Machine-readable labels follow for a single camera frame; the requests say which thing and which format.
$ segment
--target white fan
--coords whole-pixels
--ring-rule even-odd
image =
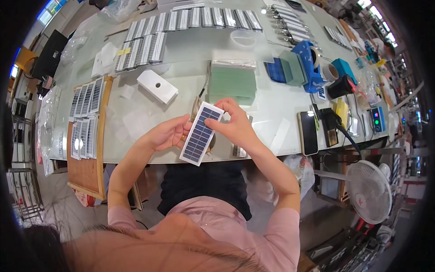
[[[351,164],[346,173],[346,189],[356,212],[369,224],[384,221],[391,210],[392,195],[386,164],[378,167],[369,161]]]

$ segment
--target smartphone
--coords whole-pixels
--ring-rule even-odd
[[[301,134],[302,154],[304,156],[317,154],[316,122],[313,111],[298,112],[299,132]]]

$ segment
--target white box with hole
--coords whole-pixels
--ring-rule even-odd
[[[178,94],[176,87],[172,86],[152,70],[143,71],[137,78],[137,83],[165,104],[169,103]]]

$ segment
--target wooden frame board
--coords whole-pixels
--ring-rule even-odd
[[[103,180],[103,140],[104,126],[106,123],[106,106],[109,102],[113,77],[105,77],[104,81],[106,82],[106,86],[104,88],[103,98],[101,99],[100,116],[98,121],[97,158],[76,160],[71,157],[70,150],[73,122],[69,122],[68,124],[67,137],[68,178],[70,180],[68,186],[101,200],[106,200],[106,190],[104,188]]]

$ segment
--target black pants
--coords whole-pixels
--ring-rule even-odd
[[[161,184],[162,193],[157,210],[166,215],[178,203],[197,196],[211,196],[233,205],[248,221],[251,211],[246,201],[246,183],[241,161],[167,165]]]

